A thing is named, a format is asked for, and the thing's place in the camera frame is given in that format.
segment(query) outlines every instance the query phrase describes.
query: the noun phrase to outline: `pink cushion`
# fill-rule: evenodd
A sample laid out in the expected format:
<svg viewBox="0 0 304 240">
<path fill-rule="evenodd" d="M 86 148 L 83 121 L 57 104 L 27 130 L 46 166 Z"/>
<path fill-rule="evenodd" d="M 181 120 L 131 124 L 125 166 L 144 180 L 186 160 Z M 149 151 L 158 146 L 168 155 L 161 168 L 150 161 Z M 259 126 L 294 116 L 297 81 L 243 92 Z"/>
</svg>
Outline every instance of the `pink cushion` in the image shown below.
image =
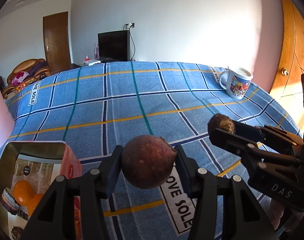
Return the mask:
<svg viewBox="0 0 304 240">
<path fill-rule="evenodd" d="M 28 75 L 29 75 L 28 72 L 21 71 L 21 72 L 19 72 L 19 73 L 17 73 L 17 74 L 15 75 L 15 77 L 13 78 L 13 80 L 12 80 L 11 83 L 12 83 L 13 85 L 17 86 L 18 84 L 22 83 L 23 80 L 24 80 Z"/>
</svg>

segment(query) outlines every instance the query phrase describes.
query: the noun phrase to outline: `mug handle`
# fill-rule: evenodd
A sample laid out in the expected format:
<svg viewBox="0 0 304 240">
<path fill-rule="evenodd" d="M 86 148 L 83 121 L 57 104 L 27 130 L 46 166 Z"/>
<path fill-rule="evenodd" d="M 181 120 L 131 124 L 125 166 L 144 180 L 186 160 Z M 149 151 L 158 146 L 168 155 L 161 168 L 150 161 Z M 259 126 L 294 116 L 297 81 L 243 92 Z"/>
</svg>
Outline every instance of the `mug handle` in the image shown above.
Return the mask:
<svg viewBox="0 0 304 240">
<path fill-rule="evenodd" d="M 225 73 L 228 73 L 229 71 L 227 70 L 227 71 L 223 71 L 221 74 L 220 74 L 220 76 L 219 76 L 219 84 L 220 84 L 220 86 L 224 89 L 224 90 L 227 90 L 227 87 L 226 86 L 223 86 L 223 84 L 222 84 L 222 76 L 223 76 L 223 74 L 225 74 Z"/>
</svg>

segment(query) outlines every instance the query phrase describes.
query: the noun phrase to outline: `white wall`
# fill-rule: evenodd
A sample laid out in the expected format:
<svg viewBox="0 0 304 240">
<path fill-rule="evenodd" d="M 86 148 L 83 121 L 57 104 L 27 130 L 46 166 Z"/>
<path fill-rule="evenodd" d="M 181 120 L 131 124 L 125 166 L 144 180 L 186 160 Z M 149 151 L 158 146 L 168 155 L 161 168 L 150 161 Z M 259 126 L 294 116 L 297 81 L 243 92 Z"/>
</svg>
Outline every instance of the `white wall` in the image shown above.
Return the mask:
<svg viewBox="0 0 304 240">
<path fill-rule="evenodd" d="M 239 65 L 253 71 L 261 0 L 72 0 L 74 62 L 93 58 L 97 34 L 131 30 L 140 61 Z"/>
<path fill-rule="evenodd" d="M 0 76 L 4 82 L 12 70 L 30 58 L 44 58 L 43 17 L 68 11 L 71 0 L 42 0 L 0 19 Z M 70 19 L 69 43 L 72 60 Z"/>
<path fill-rule="evenodd" d="M 283 40 L 281 0 L 262 0 L 262 30 L 253 82 L 270 92 L 280 60 Z"/>
</svg>

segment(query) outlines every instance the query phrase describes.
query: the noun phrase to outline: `orange fruit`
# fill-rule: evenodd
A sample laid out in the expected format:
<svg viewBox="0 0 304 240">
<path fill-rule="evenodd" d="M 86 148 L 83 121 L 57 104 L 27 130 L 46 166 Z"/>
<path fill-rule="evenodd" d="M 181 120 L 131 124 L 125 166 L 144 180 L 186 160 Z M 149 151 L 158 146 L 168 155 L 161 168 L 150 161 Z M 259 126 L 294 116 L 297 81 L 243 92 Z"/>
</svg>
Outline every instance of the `orange fruit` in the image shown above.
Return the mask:
<svg viewBox="0 0 304 240">
<path fill-rule="evenodd" d="M 13 196 L 20 205 L 26 206 L 33 195 L 33 188 L 26 180 L 20 180 L 15 184 Z"/>
<path fill-rule="evenodd" d="M 32 216 L 36 206 L 38 205 L 38 203 L 40 202 L 41 198 L 44 196 L 43 193 L 39 193 L 34 195 L 28 202 L 27 207 L 28 207 L 28 213 L 29 216 Z"/>
</svg>

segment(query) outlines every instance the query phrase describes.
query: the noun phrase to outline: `television screen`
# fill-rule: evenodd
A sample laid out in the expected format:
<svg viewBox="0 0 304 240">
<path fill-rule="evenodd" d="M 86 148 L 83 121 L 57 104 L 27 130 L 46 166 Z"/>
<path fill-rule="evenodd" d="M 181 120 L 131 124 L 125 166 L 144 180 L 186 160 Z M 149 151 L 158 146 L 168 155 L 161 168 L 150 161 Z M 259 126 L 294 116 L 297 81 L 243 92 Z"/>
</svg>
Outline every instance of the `television screen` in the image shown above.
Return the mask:
<svg viewBox="0 0 304 240">
<path fill-rule="evenodd" d="M 99 33 L 101 62 L 130 61 L 130 32 L 115 31 Z"/>
</svg>

